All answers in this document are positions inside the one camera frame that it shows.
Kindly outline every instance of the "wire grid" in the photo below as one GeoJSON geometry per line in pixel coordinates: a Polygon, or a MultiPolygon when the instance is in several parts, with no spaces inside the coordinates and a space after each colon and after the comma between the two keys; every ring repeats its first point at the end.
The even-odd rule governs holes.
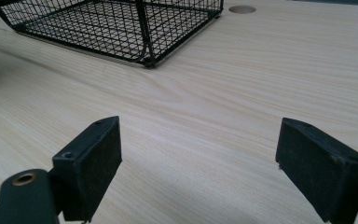
{"type": "Polygon", "coordinates": [[[133,0],[0,1],[20,33],[130,61],[147,58],[145,53],[159,60],[220,9],[220,0],[144,0],[149,52],[133,0]]]}

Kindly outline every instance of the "desk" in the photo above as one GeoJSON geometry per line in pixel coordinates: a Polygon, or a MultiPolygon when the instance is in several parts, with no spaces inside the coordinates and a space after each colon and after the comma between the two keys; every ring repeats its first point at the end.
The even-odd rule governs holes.
{"type": "Polygon", "coordinates": [[[283,117],[358,150],[358,6],[227,0],[156,69],[17,35],[0,19],[0,184],[97,119],[123,163],[93,223],[322,223],[275,162],[283,117]],[[252,14],[229,7],[249,5],[252,14]]]}

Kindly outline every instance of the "metal mesh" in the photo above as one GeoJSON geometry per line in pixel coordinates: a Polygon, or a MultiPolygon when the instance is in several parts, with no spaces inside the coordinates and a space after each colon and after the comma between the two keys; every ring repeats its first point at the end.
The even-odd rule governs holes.
{"type": "Polygon", "coordinates": [[[0,0],[0,10],[3,19],[19,33],[127,61],[157,62],[217,16],[221,3],[0,0]]]}

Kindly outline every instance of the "black wire basket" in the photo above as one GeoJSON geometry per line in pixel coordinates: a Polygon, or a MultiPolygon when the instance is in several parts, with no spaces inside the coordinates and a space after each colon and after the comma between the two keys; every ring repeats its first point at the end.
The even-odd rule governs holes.
{"type": "Polygon", "coordinates": [[[223,0],[0,0],[16,32],[154,66],[223,10],[223,0]]]}

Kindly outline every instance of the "wooden table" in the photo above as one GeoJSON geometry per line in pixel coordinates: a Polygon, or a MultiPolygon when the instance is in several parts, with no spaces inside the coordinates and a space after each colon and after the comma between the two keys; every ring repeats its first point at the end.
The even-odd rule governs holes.
{"type": "Polygon", "coordinates": [[[93,223],[323,223],[274,160],[283,117],[358,150],[358,6],[227,0],[156,69],[0,19],[0,184],[119,115],[123,163],[93,223]],[[229,7],[257,11],[235,14],[229,7]]]}

